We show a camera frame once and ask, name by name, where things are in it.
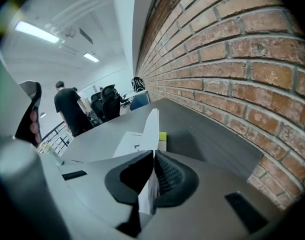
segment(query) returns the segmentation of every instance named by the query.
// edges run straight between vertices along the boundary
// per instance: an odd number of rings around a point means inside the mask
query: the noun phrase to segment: gray desk
[[[159,109],[159,130],[167,132],[167,151],[222,166],[247,179],[262,153],[220,124],[163,98],[76,137],[62,158],[93,162],[112,158],[126,131],[144,130],[152,109]]]

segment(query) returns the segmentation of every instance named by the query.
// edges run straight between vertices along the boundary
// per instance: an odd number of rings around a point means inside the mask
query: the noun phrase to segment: person
[[[56,83],[56,89],[58,91],[54,97],[56,112],[60,113],[63,121],[70,128],[72,136],[77,137],[94,128],[87,118],[89,112],[77,92],[72,88],[65,88],[63,81]]]

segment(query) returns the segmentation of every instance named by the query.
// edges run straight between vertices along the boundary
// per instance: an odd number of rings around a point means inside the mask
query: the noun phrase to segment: black bag
[[[133,87],[133,90],[138,93],[140,91],[143,91],[145,90],[145,84],[144,84],[144,81],[135,76],[132,80],[131,80],[131,84],[132,84],[132,87]]]

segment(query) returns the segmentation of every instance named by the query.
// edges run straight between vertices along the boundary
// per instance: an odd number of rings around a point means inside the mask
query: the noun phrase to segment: fluorescent light
[[[87,59],[90,59],[93,62],[99,62],[99,60],[97,58],[95,58],[94,56],[90,55],[89,53],[86,53],[83,55],[84,57],[86,57]]]
[[[17,25],[14,27],[15,30],[44,39],[48,42],[51,42],[53,44],[57,43],[59,41],[59,38],[49,34],[46,31],[43,31],[42,29],[35,27],[33,25],[30,25],[26,22],[19,21]]]

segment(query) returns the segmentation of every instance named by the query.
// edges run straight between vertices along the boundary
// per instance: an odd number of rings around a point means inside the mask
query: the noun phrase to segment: chair headrest
[[[100,100],[101,98],[102,98],[101,92],[97,92],[94,95],[92,95],[90,99],[91,99],[91,102],[93,103],[95,101]]]
[[[114,99],[116,95],[115,84],[108,85],[101,91],[101,98],[104,102]]]

